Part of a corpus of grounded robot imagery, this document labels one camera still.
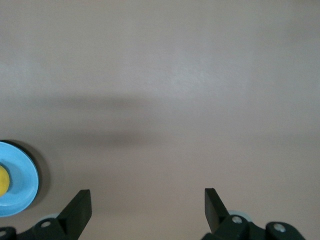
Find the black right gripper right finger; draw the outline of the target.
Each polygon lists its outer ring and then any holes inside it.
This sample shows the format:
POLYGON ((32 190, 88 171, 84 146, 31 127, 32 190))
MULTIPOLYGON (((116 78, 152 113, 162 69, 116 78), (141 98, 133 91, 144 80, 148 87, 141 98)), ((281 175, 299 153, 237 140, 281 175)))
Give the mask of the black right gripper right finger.
POLYGON ((288 223, 271 221, 261 228, 239 214, 230 214, 214 188, 204 190, 204 211, 210 232, 201 240, 306 240, 288 223))

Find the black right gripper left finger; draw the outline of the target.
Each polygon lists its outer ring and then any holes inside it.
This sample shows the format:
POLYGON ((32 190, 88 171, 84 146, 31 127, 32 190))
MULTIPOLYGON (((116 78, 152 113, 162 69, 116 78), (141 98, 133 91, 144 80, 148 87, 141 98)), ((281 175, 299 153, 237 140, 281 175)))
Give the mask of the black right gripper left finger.
POLYGON ((21 233, 0 227, 0 240, 78 240, 90 218, 91 192, 83 189, 55 218, 45 218, 21 233))

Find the blue plate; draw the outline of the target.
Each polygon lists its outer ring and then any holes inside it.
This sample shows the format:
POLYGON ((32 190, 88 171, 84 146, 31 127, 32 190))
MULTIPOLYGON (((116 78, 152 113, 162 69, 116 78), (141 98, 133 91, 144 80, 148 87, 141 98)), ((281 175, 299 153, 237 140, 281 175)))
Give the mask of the blue plate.
POLYGON ((0 197, 0 218, 26 210, 35 200, 40 177, 32 154, 12 141, 0 140, 0 166, 10 177, 6 194, 0 197))

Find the yellow lemon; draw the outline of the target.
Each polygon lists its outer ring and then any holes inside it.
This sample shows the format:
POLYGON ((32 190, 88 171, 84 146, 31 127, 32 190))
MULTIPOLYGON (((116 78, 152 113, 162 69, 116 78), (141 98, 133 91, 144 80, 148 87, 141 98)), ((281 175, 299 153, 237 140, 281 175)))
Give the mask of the yellow lemon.
POLYGON ((7 170, 0 165, 0 197, 7 193, 10 186, 10 176, 7 170))

